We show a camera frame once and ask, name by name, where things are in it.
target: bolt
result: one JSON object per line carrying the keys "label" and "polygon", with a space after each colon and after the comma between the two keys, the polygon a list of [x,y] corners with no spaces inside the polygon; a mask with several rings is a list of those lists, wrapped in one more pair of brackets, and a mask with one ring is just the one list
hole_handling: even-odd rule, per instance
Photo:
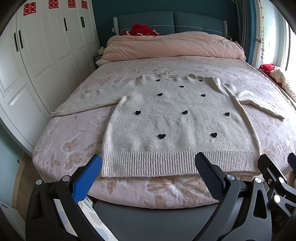
{"label": "bolt", "polygon": [[67,181],[69,181],[70,180],[70,177],[69,176],[63,176],[63,178],[62,178],[62,181],[63,182],[67,182]]}
{"label": "bolt", "polygon": [[281,197],[279,196],[279,195],[274,195],[274,201],[276,202],[276,203],[279,203],[280,201],[281,201]]}
{"label": "bolt", "polygon": [[284,182],[285,182],[284,179],[283,179],[282,177],[279,177],[279,181],[280,181],[281,183],[284,183]]}
{"label": "bolt", "polygon": [[36,181],[36,185],[40,185],[42,183],[42,180],[41,179],[38,179],[37,181]]}
{"label": "bolt", "polygon": [[232,174],[228,174],[226,177],[227,177],[228,180],[234,180],[235,179],[234,175],[232,175]]}
{"label": "bolt", "polygon": [[257,182],[257,183],[261,183],[262,180],[261,180],[259,177],[256,177],[256,178],[255,178],[255,182]]}

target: red paper cutout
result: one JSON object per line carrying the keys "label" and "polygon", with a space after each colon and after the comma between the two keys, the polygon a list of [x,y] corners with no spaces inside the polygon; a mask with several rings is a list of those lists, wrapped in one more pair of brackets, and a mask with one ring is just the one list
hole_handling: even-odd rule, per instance
{"label": "red paper cutout", "polygon": [[87,8],[87,1],[81,0],[81,7],[82,8]]}
{"label": "red paper cutout", "polygon": [[59,8],[59,0],[48,0],[48,8]]}
{"label": "red paper cutout", "polygon": [[76,2],[75,0],[68,0],[68,8],[74,8],[76,7]]}
{"label": "red paper cutout", "polygon": [[24,5],[24,16],[36,13],[36,2],[26,3]]}

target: white wardrobe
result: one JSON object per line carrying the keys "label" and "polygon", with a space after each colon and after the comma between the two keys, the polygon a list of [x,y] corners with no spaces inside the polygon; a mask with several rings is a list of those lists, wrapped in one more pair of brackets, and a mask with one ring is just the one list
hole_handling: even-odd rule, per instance
{"label": "white wardrobe", "polygon": [[35,0],[0,37],[0,118],[30,152],[62,104],[93,72],[99,40],[91,1]]}

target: sweater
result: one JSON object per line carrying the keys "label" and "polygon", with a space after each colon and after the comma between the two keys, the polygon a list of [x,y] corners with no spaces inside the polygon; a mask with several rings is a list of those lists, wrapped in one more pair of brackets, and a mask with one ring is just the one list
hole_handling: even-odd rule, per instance
{"label": "sweater", "polygon": [[225,172],[258,173],[260,141],[241,104],[284,119],[254,93],[219,78],[167,73],[72,96],[52,116],[116,103],[103,139],[103,177],[196,174],[200,151]]}

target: bed frame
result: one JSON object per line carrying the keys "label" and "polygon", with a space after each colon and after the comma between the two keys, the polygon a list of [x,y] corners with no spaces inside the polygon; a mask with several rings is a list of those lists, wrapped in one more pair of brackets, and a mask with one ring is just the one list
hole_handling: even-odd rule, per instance
{"label": "bed frame", "polygon": [[227,38],[227,22],[218,18],[189,12],[155,11],[127,14],[113,18],[114,31],[120,35],[139,23],[148,25],[162,35],[201,31]]}

